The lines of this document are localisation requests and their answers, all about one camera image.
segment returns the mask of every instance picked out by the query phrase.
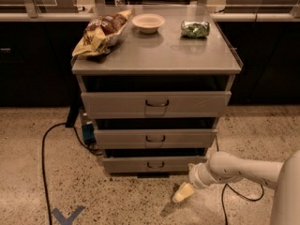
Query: blue tape mark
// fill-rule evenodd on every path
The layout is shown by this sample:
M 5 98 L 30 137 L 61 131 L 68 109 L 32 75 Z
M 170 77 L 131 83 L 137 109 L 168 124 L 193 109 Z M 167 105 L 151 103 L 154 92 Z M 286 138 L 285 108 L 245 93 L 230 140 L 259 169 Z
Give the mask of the blue tape mark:
M 61 225 L 71 225 L 73 221 L 76 219 L 76 217 L 83 211 L 83 209 L 84 206 L 78 206 L 76 210 L 68 218 L 65 218 L 57 208 L 53 209 L 52 214 L 55 216 L 55 218 L 58 220 L 58 222 Z

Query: snack bag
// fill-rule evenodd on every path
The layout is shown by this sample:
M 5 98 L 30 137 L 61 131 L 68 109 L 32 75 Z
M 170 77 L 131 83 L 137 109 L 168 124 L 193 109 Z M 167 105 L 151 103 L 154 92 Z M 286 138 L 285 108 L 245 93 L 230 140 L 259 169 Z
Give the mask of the snack bag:
M 181 23 L 181 35 L 189 38 L 206 38 L 210 32 L 209 22 L 190 22 Z
M 85 28 L 82 39 L 76 45 L 72 56 L 96 56 L 108 52 L 115 45 L 128 24 L 131 10 L 120 11 L 111 15 L 93 19 Z

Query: countertop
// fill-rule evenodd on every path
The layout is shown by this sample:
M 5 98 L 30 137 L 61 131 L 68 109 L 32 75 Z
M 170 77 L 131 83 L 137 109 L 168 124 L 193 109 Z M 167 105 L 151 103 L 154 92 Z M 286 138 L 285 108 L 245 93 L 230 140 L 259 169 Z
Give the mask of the countertop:
M 125 7 L 105 7 L 105 14 Z M 240 67 L 205 6 L 135 6 L 133 16 L 156 13 L 165 18 L 155 34 L 143 34 L 129 21 L 112 52 L 87 59 L 79 56 L 80 74 L 237 74 Z M 181 37 L 182 21 L 207 21 L 207 38 Z

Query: white bowl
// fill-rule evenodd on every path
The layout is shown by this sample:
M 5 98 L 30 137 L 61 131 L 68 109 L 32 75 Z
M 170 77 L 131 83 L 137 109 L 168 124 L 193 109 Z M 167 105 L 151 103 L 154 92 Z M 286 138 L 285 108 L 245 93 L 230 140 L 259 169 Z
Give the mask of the white bowl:
M 132 23 L 145 34 L 153 34 L 165 23 L 165 19 L 157 14 L 141 14 L 132 19 Z

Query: food package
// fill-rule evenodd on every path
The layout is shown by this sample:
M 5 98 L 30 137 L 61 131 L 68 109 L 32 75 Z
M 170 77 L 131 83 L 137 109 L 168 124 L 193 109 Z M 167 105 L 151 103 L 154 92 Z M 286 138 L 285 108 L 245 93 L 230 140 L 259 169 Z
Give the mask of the food package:
M 131 9 L 93 19 L 85 28 L 72 56 L 97 56 L 114 46 L 131 16 Z
M 184 182 L 172 197 L 174 203 L 180 203 L 195 193 L 195 188 L 190 183 Z
M 189 22 L 181 23 L 181 35 L 189 38 L 205 38 L 209 35 L 209 22 Z

